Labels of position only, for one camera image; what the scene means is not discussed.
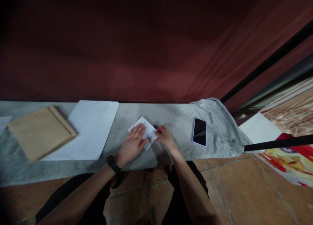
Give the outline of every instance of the white paper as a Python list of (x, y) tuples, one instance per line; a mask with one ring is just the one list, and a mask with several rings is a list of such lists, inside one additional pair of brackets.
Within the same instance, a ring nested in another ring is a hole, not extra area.
[(138, 124), (144, 124), (144, 126), (146, 127), (146, 132), (144, 133), (142, 139), (148, 139), (149, 141), (147, 142), (147, 144), (144, 146), (144, 148), (146, 150), (149, 149), (149, 147), (154, 143), (154, 140), (157, 139), (156, 134), (154, 133), (156, 131), (156, 129), (144, 118), (144, 117), (140, 117), (139, 120), (132, 125), (132, 127), (130, 127), (128, 129), (128, 132), (135, 126), (137, 126)]
[(13, 116), (0, 117), (0, 136), (2, 132), (6, 129), (7, 123), (11, 121)]
[(259, 112), (239, 128), (253, 143), (274, 141), (281, 135), (281, 131)]
[(68, 117), (78, 135), (42, 160), (99, 159), (118, 106), (118, 102), (80, 100)]

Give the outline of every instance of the black wristwatch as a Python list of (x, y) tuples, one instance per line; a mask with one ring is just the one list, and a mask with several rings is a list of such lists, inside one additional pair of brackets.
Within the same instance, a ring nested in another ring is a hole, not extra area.
[(118, 165), (115, 163), (115, 159), (114, 159), (114, 156), (110, 155), (108, 158), (107, 158), (107, 163), (108, 163), (108, 166), (110, 166), (111, 169), (113, 169), (113, 171), (115, 173), (118, 173), (119, 171), (121, 171), (122, 169), (118, 167)]

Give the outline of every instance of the black stand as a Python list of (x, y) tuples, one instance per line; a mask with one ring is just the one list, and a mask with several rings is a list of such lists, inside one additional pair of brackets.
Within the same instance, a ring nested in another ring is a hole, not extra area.
[(245, 146), (245, 152), (313, 144), (313, 134)]

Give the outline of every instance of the black pole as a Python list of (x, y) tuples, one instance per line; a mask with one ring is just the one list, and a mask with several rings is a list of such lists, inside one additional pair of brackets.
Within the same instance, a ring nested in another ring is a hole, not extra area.
[(313, 144), (313, 134), (245, 146), (245, 152)]
[(254, 69), (249, 75), (247, 75), (242, 81), (240, 81), (234, 88), (232, 88), (224, 97), (220, 99), (222, 103), (225, 103), (232, 96), (242, 90), (251, 81), (273, 66), (282, 57), (287, 55), (295, 47), (305, 41), (309, 36), (313, 34), (313, 20), (305, 25), (300, 31), (298, 31), (293, 37), (291, 37), (285, 44), (283, 44), (278, 50), (276, 50), (271, 56), (269, 56), (264, 62), (262, 62), (256, 69)]

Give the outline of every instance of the stack of brown paper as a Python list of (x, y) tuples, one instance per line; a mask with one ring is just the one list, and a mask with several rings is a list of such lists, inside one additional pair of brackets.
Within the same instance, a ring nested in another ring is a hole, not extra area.
[(8, 123), (31, 162), (54, 152), (77, 135), (54, 106)]

